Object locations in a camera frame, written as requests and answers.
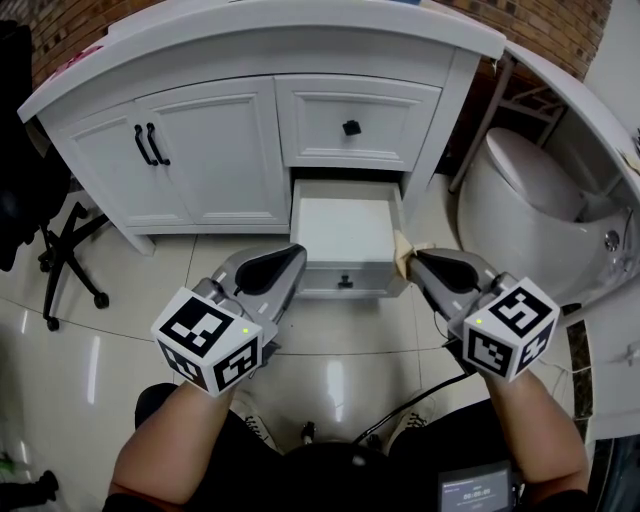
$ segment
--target forearm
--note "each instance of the forearm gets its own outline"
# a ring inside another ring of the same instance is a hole
[[[183,504],[193,495],[229,411],[233,391],[212,398],[184,383],[122,448],[112,483]]]
[[[530,371],[505,383],[487,378],[507,444],[530,484],[574,477],[586,490],[588,463],[578,430]]]

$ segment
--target chair caster wheel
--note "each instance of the chair caster wheel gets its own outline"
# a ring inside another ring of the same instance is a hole
[[[60,322],[58,322],[58,319],[49,318],[49,320],[47,320],[47,329],[49,329],[51,332],[54,332],[60,329]]]
[[[93,298],[93,303],[98,309],[105,309],[109,307],[109,296],[106,293],[101,293]]]

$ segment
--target white toilet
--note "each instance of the white toilet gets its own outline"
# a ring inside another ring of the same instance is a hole
[[[627,217],[579,189],[541,148],[494,128],[462,185],[458,232],[464,250],[498,272],[529,277],[565,305],[624,279]]]

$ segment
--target chair leg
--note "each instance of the chair leg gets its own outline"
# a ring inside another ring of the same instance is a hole
[[[109,222],[109,218],[102,214],[99,217],[87,222],[84,226],[80,226],[70,235],[71,247],[75,247],[80,242],[82,242],[88,236],[91,236],[98,229],[102,227],[103,224]]]
[[[71,270],[73,270],[73,273],[78,276],[78,279],[80,279],[80,281],[82,281],[82,284],[85,286],[85,288],[87,290],[89,290],[89,292],[91,292],[91,294],[94,297],[97,297],[98,295],[100,295],[102,293],[102,292],[100,292],[100,290],[98,290],[94,286],[94,284],[91,282],[91,280],[89,279],[87,274],[85,274],[84,270],[80,266],[80,263],[78,263],[78,260],[76,259],[76,257],[73,254],[69,254],[65,258],[65,260],[69,264],[69,267],[71,267]]]
[[[78,263],[78,260],[75,258],[73,254],[70,254],[66,258],[69,267],[73,270],[74,274],[78,276],[82,284],[91,292],[93,295],[93,303],[98,309],[104,309],[109,307],[109,296],[98,290],[94,284],[91,282],[87,274],[85,274],[84,270]]]
[[[51,306],[53,305],[53,298],[56,294],[56,287],[58,286],[58,280],[60,279],[60,273],[64,266],[64,260],[60,258],[55,261],[51,273],[49,274],[49,280],[47,281],[47,291],[44,296],[44,309],[42,310],[42,318],[47,321],[47,327],[50,331],[58,330],[58,320],[51,316]]]

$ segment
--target black drawer knob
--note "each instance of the black drawer knob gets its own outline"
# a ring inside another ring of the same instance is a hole
[[[349,281],[349,276],[342,276],[342,281],[338,283],[338,288],[341,290],[351,290],[351,288],[353,288],[353,281]]]
[[[347,121],[342,125],[342,129],[344,130],[344,134],[347,137],[351,137],[352,135],[359,135],[362,133],[360,129],[360,123],[358,121]]]

